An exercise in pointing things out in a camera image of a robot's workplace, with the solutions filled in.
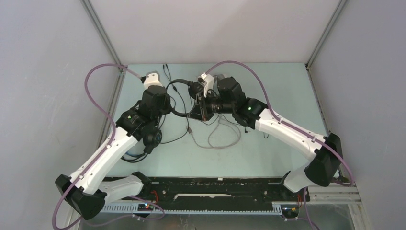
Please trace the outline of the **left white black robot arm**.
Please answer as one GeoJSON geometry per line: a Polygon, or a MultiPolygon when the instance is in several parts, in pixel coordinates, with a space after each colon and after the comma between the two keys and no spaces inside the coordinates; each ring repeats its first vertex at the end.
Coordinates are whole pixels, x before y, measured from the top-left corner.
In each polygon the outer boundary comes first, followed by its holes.
{"type": "Polygon", "coordinates": [[[110,169],[138,142],[142,156],[162,141],[159,119],[170,112],[170,96],[163,86],[151,85],[135,106],[122,113],[114,130],[96,152],[71,175],[59,175],[55,184],[64,200],[85,220],[94,218],[104,205],[128,196],[147,199],[151,195],[148,179],[140,172],[113,182],[104,178],[110,169]]]}

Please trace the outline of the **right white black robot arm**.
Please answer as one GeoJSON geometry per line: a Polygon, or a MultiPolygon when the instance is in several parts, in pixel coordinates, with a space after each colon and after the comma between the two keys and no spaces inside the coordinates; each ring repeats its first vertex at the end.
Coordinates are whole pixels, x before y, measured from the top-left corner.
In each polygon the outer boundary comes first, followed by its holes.
{"type": "Polygon", "coordinates": [[[341,140],[336,134],[324,136],[297,126],[272,112],[267,104],[246,97],[233,77],[216,80],[207,75],[187,86],[190,97],[195,100],[190,118],[208,121],[214,114],[231,114],[239,125],[276,137],[299,150],[308,160],[284,176],[278,188],[282,199],[291,200],[310,185],[328,187],[334,182],[342,157],[341,140]]]}

